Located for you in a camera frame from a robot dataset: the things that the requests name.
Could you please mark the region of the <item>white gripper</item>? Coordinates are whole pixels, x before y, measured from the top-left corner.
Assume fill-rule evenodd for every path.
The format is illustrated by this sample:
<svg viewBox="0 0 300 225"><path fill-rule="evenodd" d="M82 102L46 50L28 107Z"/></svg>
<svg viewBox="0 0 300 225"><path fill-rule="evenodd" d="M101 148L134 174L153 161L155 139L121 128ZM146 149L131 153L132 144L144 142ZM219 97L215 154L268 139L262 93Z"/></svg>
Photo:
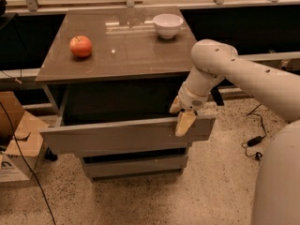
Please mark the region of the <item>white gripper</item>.
<svg viewBox="0 0 300 225"><path fill-rule="evenodd" d="M198 87L195 91L188 88L188 84L183 82L179 91L178 97L175 97L169 112L172 114L178 113L175 135L182 137L187 134L190 127L196 120L196 113L208 99L209 90L204 87Z"/></svg>

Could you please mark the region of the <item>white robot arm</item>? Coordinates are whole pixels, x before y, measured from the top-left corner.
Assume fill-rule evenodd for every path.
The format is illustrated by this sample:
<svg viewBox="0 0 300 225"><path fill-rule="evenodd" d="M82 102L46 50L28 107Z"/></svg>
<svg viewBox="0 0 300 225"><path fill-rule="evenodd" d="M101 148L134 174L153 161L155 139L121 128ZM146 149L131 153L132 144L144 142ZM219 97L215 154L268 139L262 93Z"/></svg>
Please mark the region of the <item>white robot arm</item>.
<svg viewBox="0 0 300 225"><path fill-rule="evenodd" d="M196 119L211 89L228 80L288 125L265 148L251 225L300 225L300 76L238 57L237 50L211 39L191 49L193 67L170 108L181 137Z"/></svg>

